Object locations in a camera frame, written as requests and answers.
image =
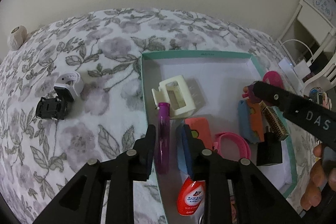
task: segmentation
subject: white smartwatch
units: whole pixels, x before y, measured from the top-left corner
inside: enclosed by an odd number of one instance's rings
[[[54,84],[57,95],[68,102],[73,102],[80,96],[84,87],[81,75],[78,72],[69,72],[58,77]]]

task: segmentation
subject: floral fabric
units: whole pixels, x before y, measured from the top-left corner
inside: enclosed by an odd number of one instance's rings
[[[114,159],[146,132],[139,59],[143,52],[179,49],[248,52],[282,73],[283,56],[268,35],[180,10],[71,17],[32,32],[9,52],[0,65],[0,192],[22,224],[32,223],[89,158]],[[69,116],[37,119],[40,97],[54,97],[57,77],[73,70],[85,85]],[[299,182],[288,201],[300,210],[314,138],[289,124]],[[137,224],[166,223],[154,172],[134,184],[134,208]]]

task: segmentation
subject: white cable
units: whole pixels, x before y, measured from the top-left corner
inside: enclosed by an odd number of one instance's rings
[[[304,44],[301,40],[298,40],[298,39],[289,39],[289,40],[286,40],[286,41],[280,43],[280,46],[284,45],[288,41],[297,41],[297,42],[300,42],[302,45],[304,45],[308,49],[308,51],[311,54],[311,57],[313,57],[313,53],[312,53],[311,49],[306,44]]]

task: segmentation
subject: black toy car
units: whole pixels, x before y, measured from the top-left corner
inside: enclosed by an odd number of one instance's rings
[[[49,99],[41,97],[35,115],[39,119],[64,120],[67,109],[68,103],[63,98],[58,96]]]

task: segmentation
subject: red bottle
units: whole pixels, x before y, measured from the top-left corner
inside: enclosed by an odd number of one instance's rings
[[[177,211],[182,216],[196,212],[205,195],[205,181],[192,181],[187,178],[177,198]]]

